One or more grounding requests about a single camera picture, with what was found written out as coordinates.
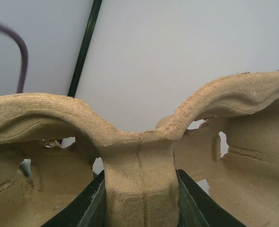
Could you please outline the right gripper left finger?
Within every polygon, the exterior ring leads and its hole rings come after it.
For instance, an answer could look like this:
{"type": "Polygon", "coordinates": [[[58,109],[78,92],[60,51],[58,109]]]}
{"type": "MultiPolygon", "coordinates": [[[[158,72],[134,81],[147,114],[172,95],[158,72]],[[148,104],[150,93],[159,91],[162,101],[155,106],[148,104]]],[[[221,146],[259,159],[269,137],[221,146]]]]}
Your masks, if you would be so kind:
{"type": "Polygon", "coordinates": [[[105,174],[94,174],[93,181],[44,227],[104,227],[105,174]]]}

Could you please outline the pulp cup carrier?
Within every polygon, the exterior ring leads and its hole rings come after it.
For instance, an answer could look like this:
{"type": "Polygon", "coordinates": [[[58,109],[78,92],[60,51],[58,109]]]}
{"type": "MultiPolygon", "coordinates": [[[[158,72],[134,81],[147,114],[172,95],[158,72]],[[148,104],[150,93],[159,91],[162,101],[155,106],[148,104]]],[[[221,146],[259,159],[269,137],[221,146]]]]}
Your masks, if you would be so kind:
{"type": "Polygon", "coordinates": [[[279,227],[279,70],[221,77],[155,129],[82,100],[0,96],[0,227],[43,227],[105,174],[105,227],[178,227],[176,170],[245,227],[279,227]]]}

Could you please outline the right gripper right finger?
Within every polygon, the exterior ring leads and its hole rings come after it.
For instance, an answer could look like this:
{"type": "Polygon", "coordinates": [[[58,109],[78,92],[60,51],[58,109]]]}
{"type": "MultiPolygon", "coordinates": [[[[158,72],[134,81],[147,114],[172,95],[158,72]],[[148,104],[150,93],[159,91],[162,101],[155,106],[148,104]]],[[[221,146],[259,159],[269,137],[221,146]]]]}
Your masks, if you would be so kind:
{"type": "Polygon", "coordinates": [[[182,169],[176,170],[179,183],[179,227],[244,227],[221,208],[182,169]]]}

